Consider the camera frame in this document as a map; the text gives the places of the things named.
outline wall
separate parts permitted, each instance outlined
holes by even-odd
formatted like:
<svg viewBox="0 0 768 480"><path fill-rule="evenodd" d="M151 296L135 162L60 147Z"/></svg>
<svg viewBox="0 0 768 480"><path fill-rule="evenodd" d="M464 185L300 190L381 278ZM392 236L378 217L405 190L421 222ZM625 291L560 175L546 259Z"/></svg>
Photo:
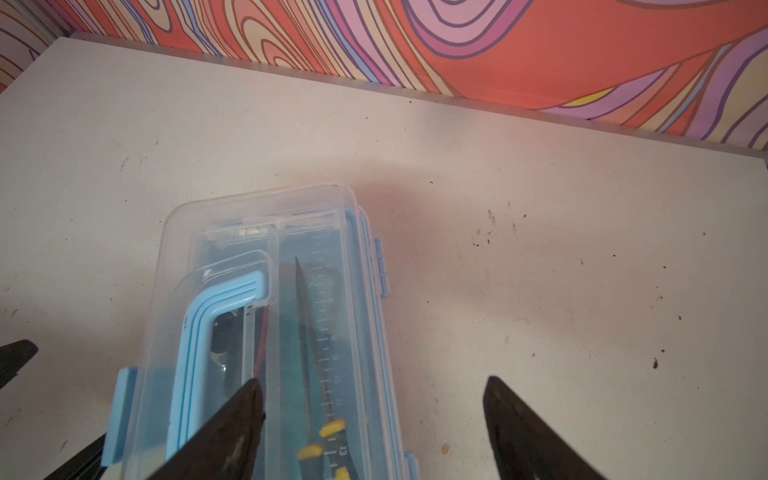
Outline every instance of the wall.
<svg viewBox="0 0 768 480"><path fill-rule="evenodd" d="M48 0L80 31L768 148L766 0Z"/></svg>
<svg viewBox="0 0 768 480"><path fill-rule="evenodd" d="M0 0L0 93L49 46L6 0Z"/></svg>

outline white table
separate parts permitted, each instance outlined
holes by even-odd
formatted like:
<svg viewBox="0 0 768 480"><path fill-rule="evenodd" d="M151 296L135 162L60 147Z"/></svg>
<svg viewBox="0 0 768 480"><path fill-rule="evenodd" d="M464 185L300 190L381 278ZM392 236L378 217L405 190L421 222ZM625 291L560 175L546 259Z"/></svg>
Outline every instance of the white table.
<svg viewBox="0 0 768 480"><path fill-rule="evenodd" d="M63 38L0 96L0 344L40 348L0 477L104 432L174 207L331 179L383 239L424 479L496 478L489 374L608 478L766 475L763 159L334 83Z"/></svg>

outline plastic storage case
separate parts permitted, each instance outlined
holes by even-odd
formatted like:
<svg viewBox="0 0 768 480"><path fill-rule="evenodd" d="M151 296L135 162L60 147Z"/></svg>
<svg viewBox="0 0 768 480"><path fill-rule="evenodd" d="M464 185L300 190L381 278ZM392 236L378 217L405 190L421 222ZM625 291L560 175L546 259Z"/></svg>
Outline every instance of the plastic storage case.
<svg viewBox="0 0 768 480"><path fill-rule="evenodd" d="M304 359L297 264L319 353ZM178 207L163 232L141 364L118 375L102 463L122 461L122 479L143 480L256 376L266 412L256 480L301 478L297 456L329 419L345 422L348 451L334 455L349 455L359 478L416 480L400 443L385 297L381 243L344 184ZM323 477L334 478L327 458Z"/></svg>

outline clear plastic box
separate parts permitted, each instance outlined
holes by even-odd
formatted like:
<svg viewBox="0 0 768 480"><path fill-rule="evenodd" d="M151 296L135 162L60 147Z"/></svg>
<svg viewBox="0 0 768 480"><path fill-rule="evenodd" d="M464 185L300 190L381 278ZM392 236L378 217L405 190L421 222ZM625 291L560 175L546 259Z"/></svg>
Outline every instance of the clear plastic box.
<svg viewBox="0 0 768 480"><path fill-rule="evenodd" d="M163 232L144 355L118 376L102 462L143 480L256 376L266 413L256 480L301 478L299 452L334 419L359 478L416 480L400 442L386 296L381 244L344 184L178 207ZM335 476L334 455L324 478Z"/></svg>

